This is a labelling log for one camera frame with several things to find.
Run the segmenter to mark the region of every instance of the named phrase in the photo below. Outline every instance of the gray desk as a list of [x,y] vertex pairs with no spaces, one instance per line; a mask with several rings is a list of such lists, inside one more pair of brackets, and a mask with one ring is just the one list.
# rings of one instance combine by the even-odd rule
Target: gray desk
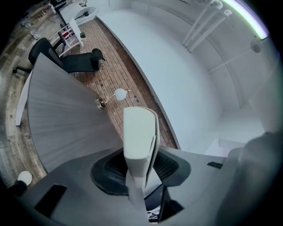
[[97,97],[46,56],[38,56],[28,91],[28,119],[36,151],[48,173],[68,160],[122,147]]

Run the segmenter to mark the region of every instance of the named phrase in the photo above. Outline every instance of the fan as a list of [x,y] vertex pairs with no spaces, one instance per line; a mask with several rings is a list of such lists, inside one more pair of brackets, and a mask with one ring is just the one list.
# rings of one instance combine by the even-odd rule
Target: fan
[[95,11],[95,8],[94,8],[94,7],[88,7],[88,8],[86,8],[86,9],[83,9],[83,10],[81,10],[81,11],[78,12],[78,14],[76,15],[76,18],[75,18],[75,19],[79,19],[79,18],[88,16],[88,15],[90,15],[91,13],[93,13],[94,11]]

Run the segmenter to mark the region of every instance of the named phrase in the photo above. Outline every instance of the office chair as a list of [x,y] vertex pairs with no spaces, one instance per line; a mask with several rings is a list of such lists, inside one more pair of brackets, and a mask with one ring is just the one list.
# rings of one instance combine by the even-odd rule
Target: office chair
[[[59,67],[63,68],[66,72],[97,72],[99,71],[99,60],[104,60],[103,54],[100,49],[93,49],[92,53],[82,53],[69,56],[61,56],[57,54],[57,49],[62,43],[63,48],[67,45],[63,35],[59,32],[60,40],[52,46],[46,39],[42,38],[32,47],[28,59],[32,65],[35,64],[36,59],[40,53],[43,53],[46,57],[56,63]],[[32,68],[24,68],[16,66],[13,69],[13,73],[17,70],[21,70],[27,73],[31,73]]]

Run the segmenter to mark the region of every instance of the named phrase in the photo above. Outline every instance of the white globe lamp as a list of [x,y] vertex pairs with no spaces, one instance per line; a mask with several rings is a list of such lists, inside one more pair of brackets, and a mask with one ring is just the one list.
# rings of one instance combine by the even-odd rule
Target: white globe lamp
[[102,97],[98,97],[96,102],[98,104],[98,106],[102,109],[104,109],[106,106],[107,106],[107,102],[112,98],[112,97],[116,97],[116,100],[118,101],[122,101],[122,100],[125,100],[126,97],[127,97],[127,94],[128,92],[132,91],[131,89],[122,89],[122,88],[119,88],[119,89],[116,89],[114,94],[109,97],[107,100],[103,99]]

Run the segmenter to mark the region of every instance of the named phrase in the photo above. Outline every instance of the chair backrest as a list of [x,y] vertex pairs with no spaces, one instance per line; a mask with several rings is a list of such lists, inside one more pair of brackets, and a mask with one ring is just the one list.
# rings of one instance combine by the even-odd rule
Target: chair backrest
[[28,59],[32,65],[35,64],[37,57],[40,53],[43,53],[46,57],[52,60],[54,63],[58,64],[54,57],[50,55],[50,49],[52,52],[59,58],[58,54],[56,53],[55,49],[51,45],[51,43],[47,40],[47,38],[42,38],[35,45],[31,48],[30,54],[28,55]]

